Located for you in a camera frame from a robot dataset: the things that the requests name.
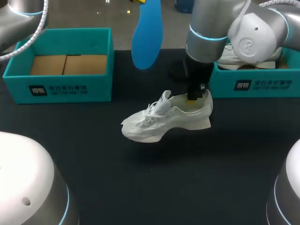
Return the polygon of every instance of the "shoe tongue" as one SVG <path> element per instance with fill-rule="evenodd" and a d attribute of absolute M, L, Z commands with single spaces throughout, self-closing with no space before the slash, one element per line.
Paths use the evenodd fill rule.
<path fill-rule="evenodd" d="M 170 95 L 171 91 L 165 90 L 159 101 L 151 110 L 151 114 L 163 115 L 166 111 L 168 111 L 172 106 L 171 102 L 168 100 Z"/>

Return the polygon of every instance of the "black mat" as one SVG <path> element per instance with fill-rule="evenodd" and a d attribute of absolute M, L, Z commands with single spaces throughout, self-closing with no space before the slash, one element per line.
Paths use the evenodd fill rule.
<path fill-rule="evenodd" d="M 170 89 L 167 68 L 184 50 L 162 50 L 134 68 L 116 51 L 113 101 L 16 105 L 0 81 L 0 130 L 51 154 L 75 194 L 82 225 L 265 225 L 268 194 L 300 138 L 300 100 L 215 99 L 213 128 L 174 129 L 161 142 L 124 138 L 124 118 Z"/>

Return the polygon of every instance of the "cable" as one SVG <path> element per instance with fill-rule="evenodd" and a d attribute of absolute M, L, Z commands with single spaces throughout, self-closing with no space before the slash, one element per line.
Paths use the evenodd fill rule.
<path fill-rule="evenodd" d="M 44 0 L 44 8 L 43 8 L 41 21 L 39 22 L 37 29 L 34 32 L 34 34 L 32 35 L 32 37 L 19 49 L 14 50 L 13 52 L 11 52 L 9 54 L 0 56 L 0 61 L 8 60 L 14 56 L 21 54 L 36 41 L 36 39 L 38 38 L 38 36 L 41 34 L 41 32 L 43 30 L 43 27 L 44 27 L 44 24 L 45 24 L 46 18 L 47 18 L 47 13 L 48 13 L 48 0 Z"/>
<path fill-rule="evenodd" d="M 300 7 L 300 2 L 297 0 L 271 0 L 267 2 L 263 2 L 259 4 L 260 7 L 266 7 L 271 5 L 278 5 L 278 4 L 287 4 Z"/>

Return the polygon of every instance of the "teal bin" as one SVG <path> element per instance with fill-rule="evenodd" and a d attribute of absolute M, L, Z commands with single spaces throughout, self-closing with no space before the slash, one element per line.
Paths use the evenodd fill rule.
<path fill-rule="evenodd" d="M 300 52 L 284 49 L 288 69 L 220 70 L 215 63 L 210 86 L 214 98 L 300 97 Z"/>
<path fill-rule="evenodd" d="M 39 55 L 106 55 L 106 69 L 96 75 L 32 76 L 31 67 Z M 111 100 L 113 62 L 110 28 L 50 29 L 10 60 L 3 79 L 17 104 L 104 102 Z"/>

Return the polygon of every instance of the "white sneaker in box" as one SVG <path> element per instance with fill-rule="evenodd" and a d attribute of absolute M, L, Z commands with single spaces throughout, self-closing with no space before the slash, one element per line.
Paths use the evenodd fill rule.
<path fill-rule="evenodd" d="M 280 58 L 281 54 L 282 48 L 280 47 L 265 62 L 253 66 L 260 69 L 276 69 L 276 61 Z M 231 44 L 225 46 L 222 57 L 217 61 L 217 64 L 219 67 L 228 70 L 237 70 L 244 65 L 249 65 L 249 63 L 243 62 L 236 56 Z"/>
<path fill-rule="evenodd" d="M 187 103 L 187 95 L 169 98 L 171 91 L 166 90 L 161 98 L 122 122 L 122 133 L 136 142 L 154 143 L 160 141 L 172 128 L 201 130 L 210 128 L 209 116 L 213 103 L 209 90 L 203 98 L 193 104 Z"/>

